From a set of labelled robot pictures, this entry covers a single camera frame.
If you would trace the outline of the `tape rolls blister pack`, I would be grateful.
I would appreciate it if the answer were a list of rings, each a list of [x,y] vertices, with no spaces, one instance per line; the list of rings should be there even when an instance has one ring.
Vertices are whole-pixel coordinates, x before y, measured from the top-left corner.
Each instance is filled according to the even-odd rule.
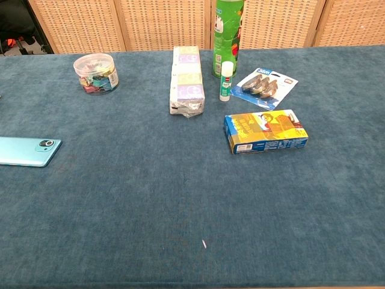
[[[231,89],[233,96],[273,111],[298,84],[296,79],[258,67]]]

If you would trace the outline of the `pastel tissue packet bundle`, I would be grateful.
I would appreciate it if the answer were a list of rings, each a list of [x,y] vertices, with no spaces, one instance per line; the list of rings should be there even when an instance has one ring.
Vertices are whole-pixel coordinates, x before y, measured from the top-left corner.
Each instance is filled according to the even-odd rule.
[[[197,46],[173,48],[169,107],[171,114],[187,118],[202,114],[204,111],[205,93]]]

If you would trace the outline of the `blue velvet tablecloth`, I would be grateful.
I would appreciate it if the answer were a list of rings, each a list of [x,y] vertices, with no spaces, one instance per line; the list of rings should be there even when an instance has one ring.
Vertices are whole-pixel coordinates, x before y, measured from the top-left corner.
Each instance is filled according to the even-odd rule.
[[[385,285],[385,46],[242,50],[295,78],[304,148],[234,155],[201,51],[203,114],[169,112],[173,54],[113,55],[81,88],[75,54],[0,56],[0,136],[58,138],[44,168],[0,166],[0,289]],[[203,247],[202,239],[207,244]]]

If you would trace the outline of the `woven rattan folding screen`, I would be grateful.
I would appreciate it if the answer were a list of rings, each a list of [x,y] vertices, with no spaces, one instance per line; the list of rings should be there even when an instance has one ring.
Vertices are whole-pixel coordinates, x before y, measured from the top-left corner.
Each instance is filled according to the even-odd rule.
[[[56,54],[214,47],[217,0],[28,0]],[[385,45],[385,0],[246,0],[242,49]]]

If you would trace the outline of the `clear jar of binder clips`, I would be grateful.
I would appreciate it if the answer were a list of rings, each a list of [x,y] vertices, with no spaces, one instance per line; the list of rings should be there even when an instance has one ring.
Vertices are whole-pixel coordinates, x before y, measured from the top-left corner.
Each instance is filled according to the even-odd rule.
[[[73,68],[81,87],[88,94],[110,92],[119,84],[114,59],[110,54],[87,54],[75,60]]]

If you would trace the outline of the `yellow blue cardboard box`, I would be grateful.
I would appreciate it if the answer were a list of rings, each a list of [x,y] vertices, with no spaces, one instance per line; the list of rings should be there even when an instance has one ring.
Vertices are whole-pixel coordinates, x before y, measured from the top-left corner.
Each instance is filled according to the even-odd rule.
[[[292,110],[227,115],[224,131],[233,154],[303,148],[309,139]]]

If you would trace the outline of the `teal smartphone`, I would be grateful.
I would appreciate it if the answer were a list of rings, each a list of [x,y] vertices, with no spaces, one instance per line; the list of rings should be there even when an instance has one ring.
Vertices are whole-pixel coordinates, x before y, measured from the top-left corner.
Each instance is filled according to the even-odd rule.
[[[46,167],[61,144],[52,138],[0,137],[0,165]]]

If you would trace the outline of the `white green glue stick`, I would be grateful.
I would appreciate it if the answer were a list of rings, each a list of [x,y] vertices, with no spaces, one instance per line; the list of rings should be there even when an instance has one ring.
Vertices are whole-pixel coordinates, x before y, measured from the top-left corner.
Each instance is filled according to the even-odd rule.
[[[220,101],[227,102],[230,99],[232,76],[233,62],[224,61],[221,65]]]

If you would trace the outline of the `dark equipment with orange part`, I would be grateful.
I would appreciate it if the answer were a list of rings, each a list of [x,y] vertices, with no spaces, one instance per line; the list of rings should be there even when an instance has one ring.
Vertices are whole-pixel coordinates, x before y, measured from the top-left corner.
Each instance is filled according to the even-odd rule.
[[[28,45],[37,42],[43,52],[54,53],[29,0],[0,0],[0,55],[10,50],[8,40],[16,42],[22,55],[28,52],[21,40]]]

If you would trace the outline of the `green cylindrical chips can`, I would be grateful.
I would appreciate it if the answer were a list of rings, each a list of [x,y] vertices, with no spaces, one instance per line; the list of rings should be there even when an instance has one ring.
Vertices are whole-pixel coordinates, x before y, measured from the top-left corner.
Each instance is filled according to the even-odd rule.
[[[240,50],[242,20],[245,0],[217,0],[214,17],[214,50],[212,71],[221,76],[222,63],[233,63],[236,73]]]

